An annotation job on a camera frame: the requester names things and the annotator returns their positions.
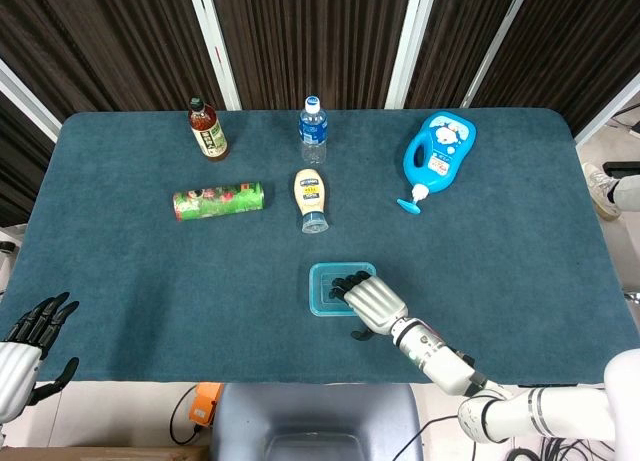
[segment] green cylindrical package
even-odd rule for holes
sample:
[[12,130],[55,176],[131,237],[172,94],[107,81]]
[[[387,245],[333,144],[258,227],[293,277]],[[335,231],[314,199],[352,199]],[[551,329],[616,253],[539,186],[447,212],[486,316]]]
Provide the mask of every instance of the green cylindrical package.
[[173,209],[178,221],[244,213],[262,208],[264,191],[260,183],[196,189],[173,195]]

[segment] teal felt table cover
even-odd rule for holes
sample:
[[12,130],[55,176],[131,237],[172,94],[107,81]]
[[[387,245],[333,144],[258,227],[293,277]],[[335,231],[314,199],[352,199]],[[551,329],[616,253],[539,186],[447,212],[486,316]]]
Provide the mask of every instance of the teal felt table cover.
[[[407,214],[402,156],[433,111],[330,111],[329,230],[301,232],[294,111],[221,112],[230,154],[201,153],[185,112],[81,113],[60,135],[0,328],[62,291],[80,301],[42,368],[76,380],[426,382],[357,318],[309,311],[309,268],[366,261],[502,383],[601,382],[638,346],[563,119],[452,112],[477,138],[456,180]],[[178,222],[172,194],[259,181],[266,206]]]

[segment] shoe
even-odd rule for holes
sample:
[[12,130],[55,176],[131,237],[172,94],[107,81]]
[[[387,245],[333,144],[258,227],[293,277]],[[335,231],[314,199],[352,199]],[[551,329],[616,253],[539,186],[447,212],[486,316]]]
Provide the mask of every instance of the shoe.
[[589,194],[596,207],[596,212],[605,221],[617,219],[620,216],[620,209],[615,203],[609,201],[607,194],[618,184],[618,180],[607,176],[604,171],[591,163],[584,163],[582,165],[582,172],[587,181]]

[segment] water bottle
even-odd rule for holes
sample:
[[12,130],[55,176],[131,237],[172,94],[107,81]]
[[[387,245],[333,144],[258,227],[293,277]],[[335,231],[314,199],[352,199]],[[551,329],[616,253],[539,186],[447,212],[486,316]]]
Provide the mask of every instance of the water bottle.
[[320,109],[317,96],[309,96],[300,111],[298,132],[302,159],[310,164],[324,163],[327,158],[327,112]]

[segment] dark curtain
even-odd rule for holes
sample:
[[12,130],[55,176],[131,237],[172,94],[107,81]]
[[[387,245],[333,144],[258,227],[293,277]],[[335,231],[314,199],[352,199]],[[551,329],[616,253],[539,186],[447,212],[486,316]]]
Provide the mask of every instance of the dark curtain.
[[382,108],[408,0],[215,0],[244,109]]
[[640,72],[640,0],[525,0],[473,106],[542,106],[574,134]]
[[0,0],[0,56],[61,121],[77,111],[224,109],[191,0]]
[[0,94],[0,227],[26,223],[53,142]]
[[459,107],[512,0],[433,0],[406,108]]

